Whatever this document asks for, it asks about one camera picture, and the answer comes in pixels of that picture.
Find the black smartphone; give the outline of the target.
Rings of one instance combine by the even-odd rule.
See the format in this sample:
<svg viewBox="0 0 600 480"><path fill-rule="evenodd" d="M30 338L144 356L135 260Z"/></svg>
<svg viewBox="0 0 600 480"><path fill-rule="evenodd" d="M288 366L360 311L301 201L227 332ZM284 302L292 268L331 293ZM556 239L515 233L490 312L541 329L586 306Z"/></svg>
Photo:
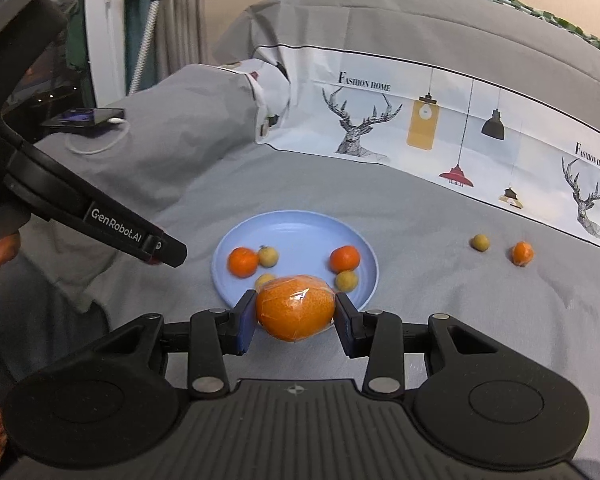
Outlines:
<svg viewBox="0 0 600 480"><path fill-rule="evenodd" d="M58 131L99 128L110 123L111 119L124 119L123 108L70 108L42 122L41 126Z"/></svg>

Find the orange mandarin on plate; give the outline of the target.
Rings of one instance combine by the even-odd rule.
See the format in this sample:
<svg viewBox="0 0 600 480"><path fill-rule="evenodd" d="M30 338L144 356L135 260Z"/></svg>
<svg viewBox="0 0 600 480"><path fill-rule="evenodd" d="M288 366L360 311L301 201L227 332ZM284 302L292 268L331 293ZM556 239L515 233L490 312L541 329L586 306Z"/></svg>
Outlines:
<svg viewBox="0 0 600 480"><path fill-rule="evenodd" d="M227 257L227 270L236 278L249 278L259 266L259 256L247 247L236 247Z"/></svg>

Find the orange fruit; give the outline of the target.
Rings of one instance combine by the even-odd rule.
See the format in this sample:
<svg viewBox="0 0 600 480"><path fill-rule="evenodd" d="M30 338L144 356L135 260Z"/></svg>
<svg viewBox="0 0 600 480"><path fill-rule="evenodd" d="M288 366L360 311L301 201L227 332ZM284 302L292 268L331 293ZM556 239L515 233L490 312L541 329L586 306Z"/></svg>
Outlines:
<svg viewBox="0 0 600 480"><path fill-rule="evenodd" d="M314 276L276 278L257 293L256 313L258 322L270 336L299 341L332 324L335 293Z"/></svg>

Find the light blue plastic plate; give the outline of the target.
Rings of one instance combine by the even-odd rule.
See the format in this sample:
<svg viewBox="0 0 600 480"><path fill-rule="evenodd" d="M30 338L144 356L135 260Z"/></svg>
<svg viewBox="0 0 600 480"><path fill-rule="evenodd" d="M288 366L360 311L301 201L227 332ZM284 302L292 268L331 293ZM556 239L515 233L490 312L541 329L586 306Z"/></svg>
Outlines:
<svg viewBox="0 0 600 480"><path fill-rule="evenodd" d="M238 223L215 248L211 260L212 281L225 303L234 306L266 270L259 268L249 278L238 278L228 270L228 256L237 247L258 250L271 246L278 252L279 259L268 272L278 278L312 275L334 286L335 274L330 270L329 257L335 249L347 245L355 247L361 256L355 270L358 286L350 292L349 298L358 310L363 310L370 304L379 282L378 260L372 246L347 224L313 211L270 211Z"/></svg>

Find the small green-yellow fruit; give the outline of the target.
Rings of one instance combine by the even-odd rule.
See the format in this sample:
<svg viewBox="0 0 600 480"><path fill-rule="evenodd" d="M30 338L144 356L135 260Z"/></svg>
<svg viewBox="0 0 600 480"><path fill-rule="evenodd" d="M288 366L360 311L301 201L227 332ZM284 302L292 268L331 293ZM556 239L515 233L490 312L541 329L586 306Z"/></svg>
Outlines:
<svg viewBox="0 0 600 480"><path fill-rule="evenodd" d="M272 246L261 246L258 250L258 259L260 266L272 268L278 263L279 254Z"/></svg>
<svg viewBox="0 0 600 480"><path fill-rule="evenodd" d="M490 248L490 240L486 234L476 234L471 237L469 244L472 248L474 248L477 252L486 252Z"/></svg>
<svg viewBox="0 0 600 480"><path fill-rule="evenodd" d="M358 287L358 276L352 270L341 271L336 275L335 286L340 292L353 292Z"/></svg>
<svg viewBox="0 0 600 480"><path fill-rule="evenodd" d="M268 284L268 282L272 282L275 279L276 279L276 276L272 273L262 274L254 282L254 289L261 290L265 284Z"/></svg>

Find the grey printed sofa cover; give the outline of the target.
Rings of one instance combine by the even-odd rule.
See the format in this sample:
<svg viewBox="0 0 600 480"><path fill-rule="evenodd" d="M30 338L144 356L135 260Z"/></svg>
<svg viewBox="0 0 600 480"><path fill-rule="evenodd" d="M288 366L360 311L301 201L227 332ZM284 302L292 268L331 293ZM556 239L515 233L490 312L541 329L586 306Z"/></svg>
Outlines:
<svg viewBox="0 0 600 480"><path fill-rule="evenodd" d="M220 303L211 260L233 226L328 214L376 252L373 308L455 315L572 380L600 477L600 50L488 0L264 0L215 57L127 98L111 148L41 142L185 243L185 263L36 219L26 257L112 324L180 320ZM528 266L510 260L521 240Z"/></svg>

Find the orange mandarin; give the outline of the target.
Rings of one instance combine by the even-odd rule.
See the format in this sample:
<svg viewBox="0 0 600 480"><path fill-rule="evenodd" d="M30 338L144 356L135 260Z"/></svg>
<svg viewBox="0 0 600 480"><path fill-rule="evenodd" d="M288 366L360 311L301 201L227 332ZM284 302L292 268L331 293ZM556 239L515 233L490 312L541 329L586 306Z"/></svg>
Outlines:
<svg viewBox="0 0 600 480"><path fill-rule="evenodd" d="M521 240L512 247L510 251L510 260L515 266L528 266L534 258L533 246Z"/></svg>
<svg viewBox="0 0 600 480"><path fill-rule="evenodd" d="M247 247L236 247L227 257L227 270L236 278L249 278L259 266L259 256Z"/></svg>
<svg viewBox="0 0 600 480"><path fill-rule="evenodd" d="M330 270L336 274L354 271L360 265L360 262L360 253L353 245L338 247L329 256Z"/></svg>

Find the grey curtain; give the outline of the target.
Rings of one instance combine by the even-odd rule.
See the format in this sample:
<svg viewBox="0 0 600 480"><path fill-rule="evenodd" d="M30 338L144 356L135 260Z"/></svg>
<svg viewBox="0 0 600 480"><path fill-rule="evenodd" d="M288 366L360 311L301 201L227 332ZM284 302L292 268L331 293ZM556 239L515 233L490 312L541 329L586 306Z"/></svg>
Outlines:
<svg viewBox="0 0 600 480"><path fill-rule="evenodd" d="M208 61L204 0L161 0L156 32L161 79Z"/></svg>

